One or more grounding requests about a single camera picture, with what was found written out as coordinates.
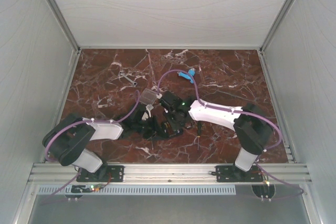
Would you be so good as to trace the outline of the clear plastic fuse box lid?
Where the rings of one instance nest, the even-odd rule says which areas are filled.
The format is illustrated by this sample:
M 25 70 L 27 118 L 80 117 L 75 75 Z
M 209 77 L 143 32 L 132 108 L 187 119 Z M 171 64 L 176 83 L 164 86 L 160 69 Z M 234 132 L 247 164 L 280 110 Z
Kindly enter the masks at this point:
M 156 101 L 157 93 L 148 88 L 144 89 L 140 95 L 140 103 L 144 105 L 152 105 Z

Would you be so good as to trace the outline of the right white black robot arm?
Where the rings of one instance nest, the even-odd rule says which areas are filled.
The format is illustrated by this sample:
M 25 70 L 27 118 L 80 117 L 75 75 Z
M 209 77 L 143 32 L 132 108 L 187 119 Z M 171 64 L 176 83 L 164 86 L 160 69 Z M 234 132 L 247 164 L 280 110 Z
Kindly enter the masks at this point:
M 240 181 L 249 177 L 253 163 L 263 153 L 273 134 L 271 125 L 265 121 L 258 106 L 251 103 L 243 107 L 224 106 L 193 97 L 182 100 L 169 91 L 159 94 L 158 97 L 172 128 L 178 129 L 193 120 L 209 122 L 234 131 L 240 143 L 240 151 L 232 174 Z

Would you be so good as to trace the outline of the black fuse box base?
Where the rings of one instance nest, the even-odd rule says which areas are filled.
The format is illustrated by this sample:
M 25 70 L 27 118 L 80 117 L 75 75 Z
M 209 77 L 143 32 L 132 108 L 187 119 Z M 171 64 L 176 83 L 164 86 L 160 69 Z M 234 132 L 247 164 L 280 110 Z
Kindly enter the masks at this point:
M 164 139 L 175 138 L 183 134 L 183 129 L 174 130 L 168 121 L 162 122 L 161 128 L 164 133 Z

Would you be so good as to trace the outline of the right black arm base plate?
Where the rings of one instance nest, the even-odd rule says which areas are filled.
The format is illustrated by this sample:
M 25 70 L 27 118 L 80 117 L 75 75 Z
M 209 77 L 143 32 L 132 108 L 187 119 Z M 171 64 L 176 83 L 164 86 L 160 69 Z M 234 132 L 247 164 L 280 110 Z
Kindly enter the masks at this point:
M 247 172 L 235 165 L 217 165 L 210 174 L 216 177 L 219 183 L 261 183 L 264 181 L 262 171 L 257 166 L 252 166 Z

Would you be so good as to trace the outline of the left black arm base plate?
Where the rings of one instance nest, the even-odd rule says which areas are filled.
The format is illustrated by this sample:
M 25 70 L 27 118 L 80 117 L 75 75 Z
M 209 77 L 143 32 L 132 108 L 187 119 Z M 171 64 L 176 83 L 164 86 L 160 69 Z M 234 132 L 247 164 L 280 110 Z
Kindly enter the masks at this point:
M 94 183 L 119 183 L 123 182 L 124 166 L 122 165 L 103 165 L 95 173 L 90 173 L 83 169 L 81 174 L 77 177 L 77 182 L 94 182 Z

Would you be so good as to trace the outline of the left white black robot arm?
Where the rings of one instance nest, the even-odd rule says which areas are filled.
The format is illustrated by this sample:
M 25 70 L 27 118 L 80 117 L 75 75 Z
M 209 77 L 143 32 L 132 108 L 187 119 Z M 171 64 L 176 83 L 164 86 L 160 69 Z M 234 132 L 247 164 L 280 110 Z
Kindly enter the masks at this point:
M 77 113 L 70 113 L 43 138 L 47 159 L 62 166 L 77 166 L 88 171 L 94 180 L 102 181 L 107 177 L 108 168 L 102 158 L 87 150 L 86 146 L 90 141 L 124 139 L 133 133 L 149 141 L 167 139 L 167 129 L 159 125 L 151 110 L 151 105 L 138 103 L 128 114 L 110 121 L 82 118 Z

